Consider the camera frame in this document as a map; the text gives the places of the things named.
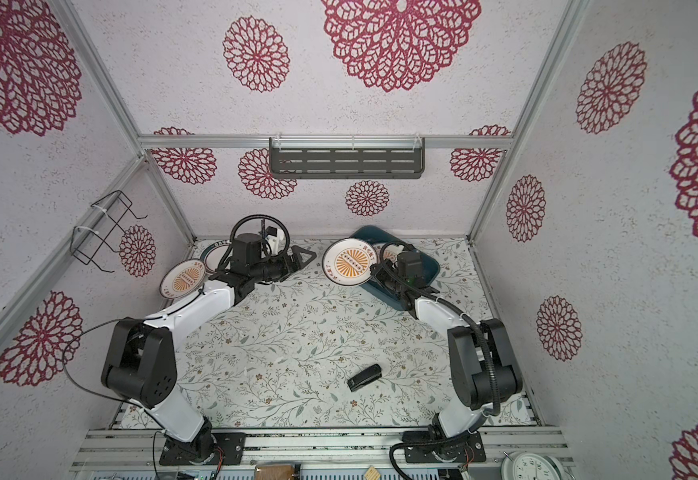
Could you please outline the green red rim plate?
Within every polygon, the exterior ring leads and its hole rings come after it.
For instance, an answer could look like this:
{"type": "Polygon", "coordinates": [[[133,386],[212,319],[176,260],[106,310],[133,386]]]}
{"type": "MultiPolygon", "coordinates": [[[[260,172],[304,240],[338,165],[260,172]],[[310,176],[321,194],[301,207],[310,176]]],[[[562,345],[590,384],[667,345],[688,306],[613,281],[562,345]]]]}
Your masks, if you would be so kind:
{"type": "Polygon", "coordinates": [[[200,260],[204,263],[206,271],[209,274],[213,274],[217,271],[230,244],[231,242],[228,239],[220,240],[213,242],[202,251],[200,260]]]}

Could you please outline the orange sunburst plate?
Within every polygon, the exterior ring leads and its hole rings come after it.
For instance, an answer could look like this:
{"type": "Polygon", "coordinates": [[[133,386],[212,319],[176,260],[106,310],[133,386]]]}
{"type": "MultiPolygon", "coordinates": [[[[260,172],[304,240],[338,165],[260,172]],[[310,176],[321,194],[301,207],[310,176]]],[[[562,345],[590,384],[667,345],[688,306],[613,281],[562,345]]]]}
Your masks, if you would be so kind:
{"type": "Polygon", "coordinates": [[[322,269],[330,281],[340,286],[354,287],[371,279],[372,267],[378,262],[378,254],[371,244],[346,238],[335,242],[325,251],[322,269]]]}
{"type": "Polygon", "coordinates": [[[193,258],[180,262],[163,277],[159,293],[168,300],[182,298],[203,284],[206,273],[206,265],[200,259],[193,258]]]}

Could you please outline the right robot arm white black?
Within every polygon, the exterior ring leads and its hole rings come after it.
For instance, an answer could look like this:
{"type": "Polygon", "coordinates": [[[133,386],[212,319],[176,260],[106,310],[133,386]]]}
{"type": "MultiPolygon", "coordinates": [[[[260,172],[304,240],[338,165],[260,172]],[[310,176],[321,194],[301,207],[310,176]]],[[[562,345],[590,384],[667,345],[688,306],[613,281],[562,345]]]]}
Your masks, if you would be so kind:
{"type": "Polygon", "coordinates": [[[374,280],[390,291],[415,319],[446,338],[454,397],[435,416],[434,438],[476,432],[523,390],[523,379],[506,327],[498,319],[476,321],[425,286],[421,253],[405,249],[396,260],[371,268],[374,280]]]}

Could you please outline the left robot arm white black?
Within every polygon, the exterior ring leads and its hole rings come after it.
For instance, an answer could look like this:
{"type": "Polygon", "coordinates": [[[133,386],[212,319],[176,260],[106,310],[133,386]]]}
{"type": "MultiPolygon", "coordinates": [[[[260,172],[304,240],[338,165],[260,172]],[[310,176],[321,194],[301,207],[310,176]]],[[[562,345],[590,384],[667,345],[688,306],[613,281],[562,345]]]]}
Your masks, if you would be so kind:
{"type": "Polygon", "coordinates": [[[289,235],[275,227],[234,236],[195,296],[148,319],[116,323],[102,384],[144,408],[169,438],[194,442],[206,419],[177,387],[177,348],[205,323],[240,304],[257,285],[284,281],[316,257],[293,246],[289,235]]]}

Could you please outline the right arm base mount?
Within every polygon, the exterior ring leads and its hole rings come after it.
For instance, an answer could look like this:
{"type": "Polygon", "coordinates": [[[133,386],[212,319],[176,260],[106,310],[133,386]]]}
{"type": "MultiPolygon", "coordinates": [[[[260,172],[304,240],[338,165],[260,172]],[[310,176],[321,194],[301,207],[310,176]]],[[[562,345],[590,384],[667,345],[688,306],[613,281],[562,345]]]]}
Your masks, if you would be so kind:
{"type": "Polygon", "coordinates": [[[438,440],[429,431],[407,431],[402,435],[405,461],[410,464],[424,463],[483,463],[487,454],[478,432],[466,432],[459,438],[438,440]]]}

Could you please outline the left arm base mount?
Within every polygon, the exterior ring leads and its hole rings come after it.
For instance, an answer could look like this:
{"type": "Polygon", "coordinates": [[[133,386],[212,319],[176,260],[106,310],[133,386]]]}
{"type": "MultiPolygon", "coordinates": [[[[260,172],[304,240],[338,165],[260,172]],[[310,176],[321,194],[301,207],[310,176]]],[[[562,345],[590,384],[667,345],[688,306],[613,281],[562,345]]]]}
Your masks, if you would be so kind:
{"type": "Polygon", "coordinates": [[[247,436],[244,433],[200,433],[192,442],[166,437],[159,466],[239,465],[242,462],[247,436]]]}

